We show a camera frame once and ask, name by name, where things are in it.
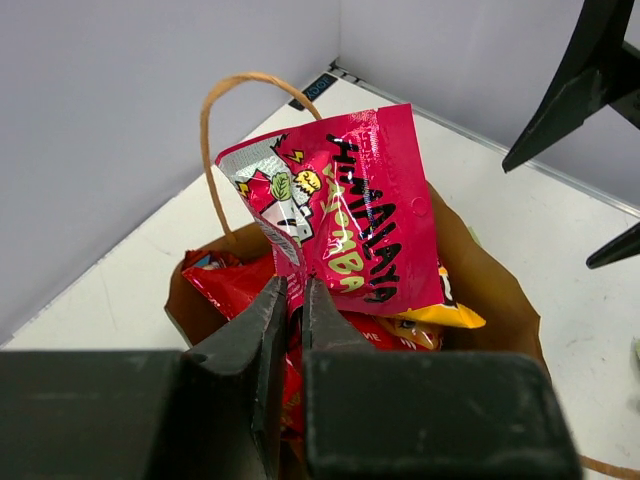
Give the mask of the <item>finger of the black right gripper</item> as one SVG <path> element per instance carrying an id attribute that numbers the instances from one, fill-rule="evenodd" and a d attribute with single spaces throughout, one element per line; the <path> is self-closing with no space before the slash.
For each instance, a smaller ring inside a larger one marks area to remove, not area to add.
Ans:
<path id="1" fill-rule="evenodd" d="M 586 260 L 586 266 L 597 269 L 637 256 L 639 252 L 640 223 L 637 223 L 592 253 Z"/>
<path id="2" fill-rule="evenodd" d="M 633 0 L 583 3 L 538 109 L 502 161 L 510 172 L 609 106 L 639 125 L 639 50 L 625 40 Z"/>

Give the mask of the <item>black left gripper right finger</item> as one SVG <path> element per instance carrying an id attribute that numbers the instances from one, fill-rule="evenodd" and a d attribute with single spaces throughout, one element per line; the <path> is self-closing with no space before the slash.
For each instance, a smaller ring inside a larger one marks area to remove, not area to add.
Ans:
<path id="1" fill-rule="evenodd" d="M 302 320 L 314 479 L 579 479 L 553 388 L 518 354 L 383 351 L 312 279 Z"/>

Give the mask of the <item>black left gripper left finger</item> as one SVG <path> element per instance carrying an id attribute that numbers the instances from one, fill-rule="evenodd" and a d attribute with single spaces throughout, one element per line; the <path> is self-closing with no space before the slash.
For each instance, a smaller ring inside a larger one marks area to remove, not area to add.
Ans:
<path id="1" fill-rule="evenodd" d="M 274 479 L 286 282 L 191 349 L 1 356 L 5 479 Z"/>

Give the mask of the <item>yellow candy packet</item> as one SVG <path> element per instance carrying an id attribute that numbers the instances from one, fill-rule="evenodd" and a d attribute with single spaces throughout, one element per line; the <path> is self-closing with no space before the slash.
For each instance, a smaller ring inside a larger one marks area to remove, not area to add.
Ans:
<path id="1" fill-rule="evenodd" d="M 438 261 L 438 274 L 443 302 L 394 315 L 395 319 L 422 322 L 444 327 L 477 329 L 486 320 L 469 307 L 456 301 L 447 269 Z"/>

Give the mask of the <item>red cookie snack bag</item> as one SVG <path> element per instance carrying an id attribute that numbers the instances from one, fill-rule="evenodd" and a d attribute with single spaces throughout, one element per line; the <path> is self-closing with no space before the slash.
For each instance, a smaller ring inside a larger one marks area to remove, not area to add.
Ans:
<path id="1" fill-rule="evenodd" d="M 224 321 L 229 321 L 255 300 L 275 275 L 275 268 L 270 254 L 244 264 L 230 253 L 197 250 L 186 253 L 181 275 L 220 311 Z M 438 351 L 442 347 L 443 328 L 439 325 L 347 311 L 341 315 L 381 350 Z M 294 346 L 287 348 L 282 403 L 281 437 L 300 441 L 304 428 L 301 350 Z"/>

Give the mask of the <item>pink candy packet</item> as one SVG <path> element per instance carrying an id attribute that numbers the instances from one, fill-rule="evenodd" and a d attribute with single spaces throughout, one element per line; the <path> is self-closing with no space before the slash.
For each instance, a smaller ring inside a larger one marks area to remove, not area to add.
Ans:
<path id="1" fill-rule="evenodd" d="M 409 105 L 275 131 L 215 163 L 272 243 L 278 274 L 323 281 L 346 311 L 391 316 L 442 301 Z"/>

